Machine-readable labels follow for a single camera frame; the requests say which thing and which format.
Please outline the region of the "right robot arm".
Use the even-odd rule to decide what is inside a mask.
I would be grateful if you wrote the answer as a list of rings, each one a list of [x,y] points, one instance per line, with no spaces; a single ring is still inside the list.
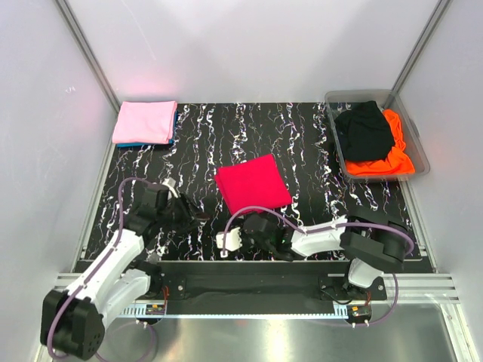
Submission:
[[[343,252],[350,260],[343,281],[324,282],[322,290],[343,304],[367,299],[373,282],[384,274],[401,272],[405,257],[414,251],[414,241],[401,223],[364,207],[312,226],[281,225],[280,219],[269,211],[248,214],[241,225],[241,245],[265,250],[286,262]]]

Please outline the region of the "red t-shirt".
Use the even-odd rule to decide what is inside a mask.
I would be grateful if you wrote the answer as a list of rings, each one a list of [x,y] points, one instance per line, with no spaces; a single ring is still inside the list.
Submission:
[[[214,179],[231,214],[248,206],[276,209],[292,203],[291,194],[271,154],[219,167]]]

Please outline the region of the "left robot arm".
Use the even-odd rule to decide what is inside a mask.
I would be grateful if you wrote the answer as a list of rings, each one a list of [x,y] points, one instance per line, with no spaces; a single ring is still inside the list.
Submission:
[[[112,240],[64,290],[51,290],[42,303],[40,342],[53,359],[93,357],[109,325],[135,299],[163,293],[160,266],[137,257],[160,231],[189,233],[209,215],[181,194],[156,192],[122,214]]]

